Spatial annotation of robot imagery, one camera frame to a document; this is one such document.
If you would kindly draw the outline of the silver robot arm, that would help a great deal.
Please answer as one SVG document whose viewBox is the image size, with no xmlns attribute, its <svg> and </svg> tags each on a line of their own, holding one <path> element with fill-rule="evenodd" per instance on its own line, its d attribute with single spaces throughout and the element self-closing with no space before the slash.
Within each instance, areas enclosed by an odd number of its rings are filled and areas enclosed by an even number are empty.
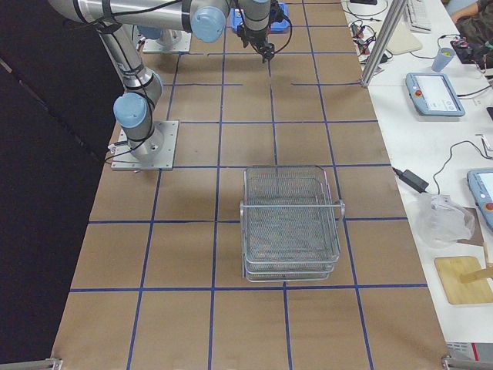
<svg viewBox="0 0 493 370">
<path fill-rule="evenodd" d="M 150 161 L 163 145 L 163 134 L 153 121 L 162 95 L 162 81 L 146 67 L 127 31 L 120 24 L 100 23 L 96 31 L 122 81 L 124 93 L 113 103 L 117 123 L 126 135 L 129 153 L 142 162 Z"/>
<path fill-rule="evenodd" d="M 215 42 L 226 27 L 232 8 L 243 11 L 237 31 L 243 46 L 251 46 L 264 62 L 275 56 L 268 41 L 271 1 L 50 1 L 59 14 L 84 25 L 127 24 L 188 32 L 203 42 Z"/>
</svg>

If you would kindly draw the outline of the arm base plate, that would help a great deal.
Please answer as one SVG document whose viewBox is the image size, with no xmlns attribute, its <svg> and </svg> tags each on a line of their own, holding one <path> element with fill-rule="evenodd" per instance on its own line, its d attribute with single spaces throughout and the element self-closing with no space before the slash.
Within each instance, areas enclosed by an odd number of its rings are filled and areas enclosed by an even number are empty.
<svg viewBox="0 0 493 370">
<path fill-rule="evenodd" d="M 127 145 L 124 130 L 120 130 L 119 141 L 123 141 L 123 145 L 116 146 L 111 153 L 113 170 L 173 169 L 179 121 L 155 121 L 154 125 L 152 136 L 133 151 Z"/>
<path fill-rule="evenodd" d="M 143 52 L 148 54 L 188 53 L 192 35 L 180 30 L 162 30 L 158 39 L 146 39 Z"/>
</svg>

